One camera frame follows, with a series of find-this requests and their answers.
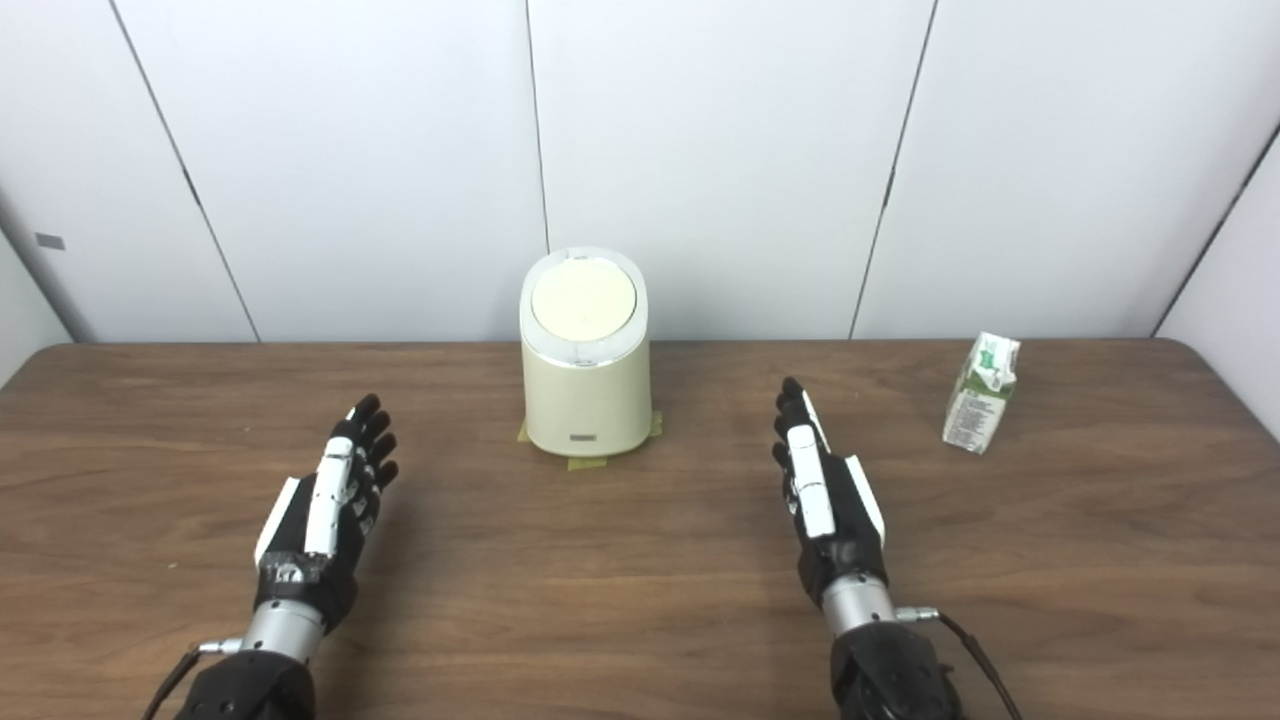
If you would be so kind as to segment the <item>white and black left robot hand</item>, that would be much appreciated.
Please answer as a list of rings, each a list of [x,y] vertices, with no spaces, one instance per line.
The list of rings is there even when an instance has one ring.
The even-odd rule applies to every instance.
[[[390,414],[362,397],[333,428],[315,471],[285,480],[255,546],[256,603],[302,603],[333,632],[358,597],[356,570],[398,477]]]

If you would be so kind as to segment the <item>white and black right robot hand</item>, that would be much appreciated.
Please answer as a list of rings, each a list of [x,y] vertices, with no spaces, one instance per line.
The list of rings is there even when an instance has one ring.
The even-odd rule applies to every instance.
[[[817,605],[840,579],[887,584],[884,518],[861,462],[829,447],[801,383],[786,377],[774,401],[772,456],[799,541],[797,574]]]

